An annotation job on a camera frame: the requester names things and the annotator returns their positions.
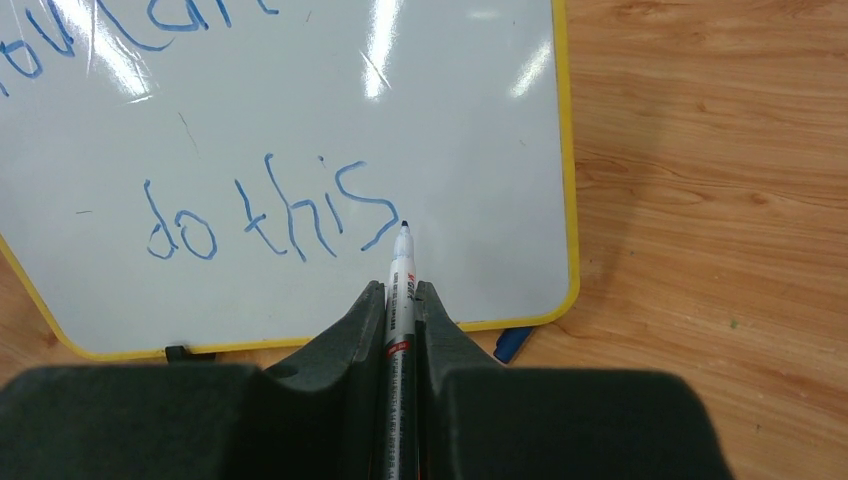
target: black foam holder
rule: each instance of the black foam holder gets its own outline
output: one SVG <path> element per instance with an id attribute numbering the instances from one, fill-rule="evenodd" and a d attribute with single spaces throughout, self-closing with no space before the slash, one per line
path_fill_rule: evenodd
<path id="1" fill-rule="evenodd" d="M 385 292 L 260 370 L 49 367 L 0 392 L 0 478 L 369 477 Z M 732 478 L 678 377 L 504 368 L 416 291 L 422 478 Z"/>

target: black clip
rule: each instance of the black clip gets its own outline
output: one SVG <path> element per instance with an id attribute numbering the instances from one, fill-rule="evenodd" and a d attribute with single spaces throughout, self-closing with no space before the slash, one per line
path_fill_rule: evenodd
<path id="1" fill-rule="evenodd" d="M 183 345 L 165 347 L 165 358 L 168 359 L 169 364 L 182 362 L 214 362 L 216 355 L 217 354 L 215 352 L 191 353 Z"/>

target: white board surface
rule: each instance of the white board surface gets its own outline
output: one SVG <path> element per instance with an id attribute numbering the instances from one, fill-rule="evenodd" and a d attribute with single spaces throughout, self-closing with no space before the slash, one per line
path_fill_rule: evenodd
<path id="1" fill-rule="evenodd" d="M 403 219 L 454 320 L 557 310 L 551 10 L 6 2 L 0 234 L 91 354 L 313 337 L 387 280 Z"/>

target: marker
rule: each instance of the marker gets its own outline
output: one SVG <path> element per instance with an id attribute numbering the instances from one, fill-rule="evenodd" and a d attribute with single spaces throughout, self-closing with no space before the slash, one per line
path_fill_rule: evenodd
<path id="1" fill-rule="evenodd" d="M 495 358 L 504 364 L 512 361 L 512 358 L 515 357 L 515 354 L 518 353 L 521 345 L 524 344 L 531 333 L 533 333 L 533 327 L 507 328 L 504 330 L 495 343 Z"/>
<path id="2" fill-rule="evenodd" d="M 372 478 L 418 477 L 418 425 L 415 378 L 415 262 L 406 220 L 395 240 L 390 287 L 386 290 L 385 387 L 378 413 Z"/>

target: wooden floor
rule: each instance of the wooden floor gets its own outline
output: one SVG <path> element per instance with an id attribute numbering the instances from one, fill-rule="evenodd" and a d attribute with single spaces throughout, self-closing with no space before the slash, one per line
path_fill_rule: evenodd
<path id="1" fill-rule="evenodd" d="M 517 363 L 675 372 L 739 478 L 848 478 L 848 2 L 568 7 L 583 287 Z M 72 361 L 0 263 L 0 382 Z"/>

